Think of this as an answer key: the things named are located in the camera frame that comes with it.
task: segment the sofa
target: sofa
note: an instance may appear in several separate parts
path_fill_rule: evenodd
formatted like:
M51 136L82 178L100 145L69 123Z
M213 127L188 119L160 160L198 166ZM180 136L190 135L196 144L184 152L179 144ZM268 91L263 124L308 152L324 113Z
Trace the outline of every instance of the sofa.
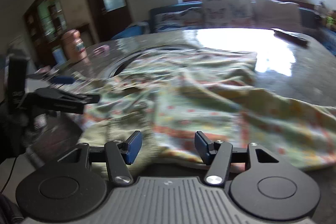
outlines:
M236 6L238 7L239 12L239 8L242 7L243 4L248 4L249 8L245 13L245 16L247 17L245 17L243 21L242 18L238 18L238 20L234 21L225 20L225 22L221 22L222 19L220 18L213 19L214 17L216 17L216 15L223 18L221 12L225 9L221 9L221 7L229 7L229 9L230 7L233 7L233 9L236 9L234 7ZM194 14L196 11L200 12L202 22L193 25L196 21L187 18L182 20L182 22L187 22L191 24L188 24L187 26L180 26L178 24L176 26L174 22L179 22L174 21L176 17L185 17L186 11L190 10L192 10ZM215 22L207 22L207 18L205 15L207 11L209 11L210 13L208 21L211 20ZM150 19L147 22L151 33L177 29L199 29L218 27L262 29L280 28L287 31L305 33L313 37L315 37L317 33L317 23L315 18L315 12L313 10L301 8L296 3L282 3L276 0L202 0L184 2L176 5L151 9L149 11L149 18ZM162 25L162 21L159 22L161 19L165 20L166 23L168 22L170 26L162 28L162 26L164 25ZM145 30L143 26L132 26L115 35L112 39L132 37L144 33Z

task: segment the gray table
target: gray table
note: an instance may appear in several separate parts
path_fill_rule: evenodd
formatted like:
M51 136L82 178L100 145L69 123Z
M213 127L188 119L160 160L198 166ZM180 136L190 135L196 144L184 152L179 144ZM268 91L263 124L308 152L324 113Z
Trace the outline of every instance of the gray table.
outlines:
M124 43L133 45L154 41L161 44L169 41L179 45L186 41L194 41L204 47L222 50L255 51L258 53L255 86L312 104L336 105L336 58L313 38L310 38L308 48L287 43L276 38L272 31L260 29L202 29L124 38ZM90 47L87 50L89 57L69 68L68 73L78 71L86 77L98 77L109 66L127 55L117 49L115 41L102 44L110 45L109 52L94 57L91 53L100 45ZM62 126L61 132L55 131L53 134L34 147L45 161L72 146L80 132ZM163 176L204 175L201 170L170 165L151 166L143 173ZM309 174L318 182L322 191L322 199L314 220L320 224L336 223L336 170L332 167Z

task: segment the sofa cushion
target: sofa cushion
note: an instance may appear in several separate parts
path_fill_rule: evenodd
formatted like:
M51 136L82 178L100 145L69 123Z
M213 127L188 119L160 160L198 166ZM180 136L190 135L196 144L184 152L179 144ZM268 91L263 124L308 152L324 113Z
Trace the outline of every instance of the sofa cushion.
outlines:
M203 28L203 16L200 7L155 16L155 32L200 28Z
M256 27L279 28L285 31L302 32L299 5L276 0L255 0Z
M253 28L252 0L202 0L205 28Z

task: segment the silver screw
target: silver screw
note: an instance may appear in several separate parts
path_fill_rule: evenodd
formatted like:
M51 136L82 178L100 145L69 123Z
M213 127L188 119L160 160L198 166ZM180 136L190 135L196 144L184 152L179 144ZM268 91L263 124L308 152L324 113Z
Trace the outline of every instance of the silver screw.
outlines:
M114 177L114 181L118 184L128 184L131 182L131 178L128 176L116 176Z
M208 176L205 181L209 184L217 185L221 184L223 179L220 176Z

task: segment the pink object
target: pink object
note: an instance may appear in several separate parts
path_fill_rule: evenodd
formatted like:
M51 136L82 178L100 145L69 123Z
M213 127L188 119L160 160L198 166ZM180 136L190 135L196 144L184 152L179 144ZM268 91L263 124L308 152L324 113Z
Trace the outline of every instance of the pink object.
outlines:
M93 50L93 55L98 55L102 52L106 52L110 49L110 46L109 45L103 45L101 47L98 47L96 49Z
M62 36L65 54L71 63L77 63L87 57L80 35L81 33L78 30L70 30Z

